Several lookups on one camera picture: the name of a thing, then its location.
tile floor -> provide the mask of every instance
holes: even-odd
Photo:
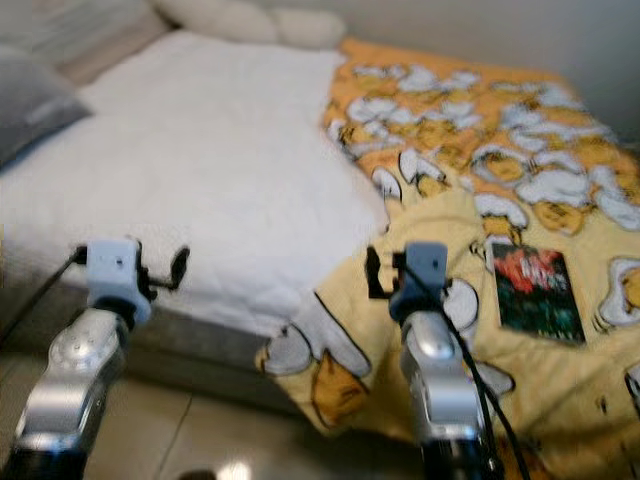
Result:
[[[0,461],[44,359],[0,355]],[[381,437],[325,439],[302,418],[120,380],[86,469],[90,480],[176,480],[211,469],[219,480],[421,478],[419,452]]]

wire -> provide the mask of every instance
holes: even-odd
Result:
[[[489,398],[489,401],[491,402],[493,408],[498,414],[498,418],[500,419],[500,422],[503,424],[505,430],[507,431],[507,437],[509,438],[509,442],[511,443],[511,448],[516,457],[516,461],[518,463],[518,469],[520,470],[520,475],[524,480],[531,480],[531,477],[529,476],[529,470],[527,468],[527,464],[522,454],[522,449],[520,447],[520,444],[518,442],[518,439],[515,433],[513,432],[513,428],[511,427],[511,424],[509,423],[507,416],[502,411],[502,408],[500,407],[500,402],[498,401],[498,398],[496,397],[495,393],[490,389],[490,387],[485,383],[485,381],[480,376],[480,373],[478,372],[478,368],[476,367],[476,362],[474,361],[473,356],[471,355],[471,352],[469,351],[469,348],[467,347],[466,342],[460,336],[460,333],[458,332],[455,325],[451,321],[451,318],[449,318],[449,315],[447,315],[447,313],[444,311],[444,308],[442,307],[441,303],[433,297],[433,295],[429,291],[429,287],[418,277],[418,275],[409,266],[405,265],[404,270],[409,274],[409,276],[411,276],[411,278],[413,278],[413,280],[416,282],[418,287],[420,287],[420,290],[422,290],[422,292],[431,300],[435,308],[444,318],[444,321],[447,324],[447,327],[449,328],[449,330],[451,331],[451,334],[453,335],[453,337],[456,339],[456,342],[460,346],[460,350],[462,351],[462,358],[464,359],[465,363],[469,367],[469,370],[471,370],[471,376],[473,377],[473,381],[476,383],[476,388],[478,388],[478,394],[480,397],[480,408],[482,410],[482,416],[483,416],[484,424],[486,426],[485,430],[486,430],[486,436],[487,436],[487,446],[489,451],[491,452],[491,455],[497,456],[497,449],[496,449],[496,442],[495,442],[493,427],[491,424],[491,416],[489,415],[489,408],[487,406],[487,398]]]
[[[75,252],[51,275],[46,282],[44,282],[38,290],[36,290],[31,297],[22,305],[18,313],[9,322],[8,326],[0,332],[0,348],[7,341],[9,336],[13,333],[16,327],[26,318],[26,316],[33,310],[36,304],[42,300],[42,297],[49,291],[49,289],[56,283],[60,277],[66,272],[66,270],[73,263],[86,263],[87,247],[79,246]]]

pillow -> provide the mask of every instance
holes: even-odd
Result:
[[[330,12],[300,8],[263,8],[246,0],[151,0],[178,25],[210,37],[293,47],[335,47],[346,32]]]
[[[0,44],[0,166],[89,114],[62,77]]]

gray pillow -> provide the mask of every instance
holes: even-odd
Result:
[[[90,112],[62,77],[0,44],[0,167]]]

white pillow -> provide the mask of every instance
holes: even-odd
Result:
[[[271,11],[281,42],[302,48],[334,48],[342,40],[347,26],[338,15],[300,8],[274,8]]]
[[[274,8],[245,0],[151,0],[178,25],[201,35],[237,42],[284,43],[294,47],[335,47],[346,32],[329,12]]]

